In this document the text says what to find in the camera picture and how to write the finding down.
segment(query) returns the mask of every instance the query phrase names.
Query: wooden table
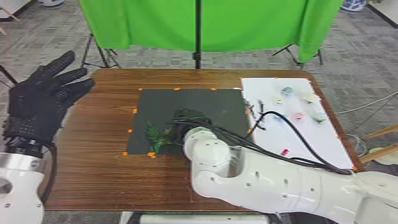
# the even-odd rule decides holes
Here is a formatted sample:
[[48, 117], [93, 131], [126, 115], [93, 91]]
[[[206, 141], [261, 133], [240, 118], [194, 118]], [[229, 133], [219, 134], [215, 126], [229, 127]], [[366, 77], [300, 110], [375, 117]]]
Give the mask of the wooden table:
[[96, 88], [80, 100], [62, 131], [59, 176], [48, 210], [240, 211], [190, 188], [185, 158], [125, 156], [141, 88], [235, 88], [242, 77], [308, 78], [322, 97], [356, 166], [361, 163], [313, 76], [302, 71], [101, 69]]

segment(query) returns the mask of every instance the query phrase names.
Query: white sheet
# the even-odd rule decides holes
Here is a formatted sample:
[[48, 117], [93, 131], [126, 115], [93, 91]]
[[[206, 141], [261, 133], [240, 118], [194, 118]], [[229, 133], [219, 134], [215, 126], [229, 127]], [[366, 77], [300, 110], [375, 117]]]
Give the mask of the white sheet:
[[[260, 117], [258, 101], [261, 100], [265, 111], [276, 111], [286, 115], [322, 158], [340, 168], [352, 169], [352, 160], [329, 117], [322, 123], [313, 120], [313, 114], [324, 113], [327, 116], [327, 113], [309, 80], [304, 78], [245, 78], [242, 79], [242, 86], [244, 98], [254, 106], [256, 118]], [[281, 94], [286, 87], [293, 88], [292, 96]], [[302, 120], [293, 118], [295, 113], [304, 114]], [[254, 125], [252, 115], [249, 117], [251, 125]], [[252, 133], [256, 144], [277, 154], [288, 149], [286, 157], [302, 157], [318, 162], [284, 121], [277, 120], [274, 115], [268, 115], [261, 125], [267, 130], [256, 129]]]

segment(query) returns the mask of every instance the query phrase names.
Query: robotic hand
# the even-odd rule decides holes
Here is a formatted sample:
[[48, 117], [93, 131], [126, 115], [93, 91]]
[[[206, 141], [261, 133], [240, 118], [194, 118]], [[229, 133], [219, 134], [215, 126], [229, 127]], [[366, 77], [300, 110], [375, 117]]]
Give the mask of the robotic hand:
[[7, 224], [39, 224], [43, 220], [43, 204], [53, 183], [50, 178], [41, 201], [37, 187], [45, 177], [43, 147], [50, 148], [55, 165], [53, 136], [68, 109], [94, 86], [93, 79], [71, 84], [87, 75], [85, 68], [57, 75], [73, 61], [75, 52], [69, 51], [39, 67], [9, 91], [9, 119], [4, 130], [7, 143], [0, 152], [0, 188], [2, 183], [7, 183], [4, 192], [0, 191], [0, 223]]
[[201, 196], [263, 213], [311, 213], [341, 224], [398, 223], [395, 176], [379, 172], [343, 175], [297, 165], [249, 146], [229, 147], [213, 131], [220, 129], [204, 125], [185, 135], [192, 188]]

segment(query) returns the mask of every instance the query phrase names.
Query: green cloth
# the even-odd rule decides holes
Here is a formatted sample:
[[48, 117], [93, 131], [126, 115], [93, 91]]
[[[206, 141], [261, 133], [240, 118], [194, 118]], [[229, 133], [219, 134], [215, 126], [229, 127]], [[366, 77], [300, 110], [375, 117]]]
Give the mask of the green cloth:
[[[80, 0], [100, 46], [196, 50], [196, 0]], [[203, 0], [203, 51], [297, 44], [316, 55], [341, 0]]]

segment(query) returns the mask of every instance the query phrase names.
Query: gray floor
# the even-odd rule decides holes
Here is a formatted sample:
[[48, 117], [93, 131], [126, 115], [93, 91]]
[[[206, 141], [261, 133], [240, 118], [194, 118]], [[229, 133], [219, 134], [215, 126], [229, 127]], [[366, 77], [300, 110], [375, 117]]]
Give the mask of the gray floor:
[[[37, 65], [68, 50], [77, 51], [80, 61], [89, 29], [77, 0], [66, 1], [59, 9], [45, 9], [36, 4], [20, 18], [21, 22], [0, 23], [9, 33], [0, 36], [0, 64], [16, 79], [23, 80]], [[297, 69], [288, 54], [270, 57], [274, 52], [276, 49], [245, 53], [206, 53], [204, 68]], [[398, 91], [398, 30], [368, 9], [356, 15], [340, 13], [324, 44], [324, 56], [325, 65], [320, 66], [318, 60], [313, 60], [304, 70], [315, 75], [334, 111], [341, 111]], [[141, 47], [119, 51], [117, 56], [125, 68], [192, 68], [190, 58], [190, 52]], [[100, 61], [94, 48], [89, 59]], [[7, 116], [5, 105], [7, 87], [0, 84], [0, 122]], [[352, 130], [379, 105], [340, 116], [348, 133], [364, 135], [387, 125], [398, 124], [396, 97], [368, 123]], [[396, 136], [391, 134], [372, 140], [370, 148], [393, 144]], [[398, 173], [396, 167], [382, 169]], [[48, 212], [45, 223], [112, 224], [117, 223], [117, 214]]]

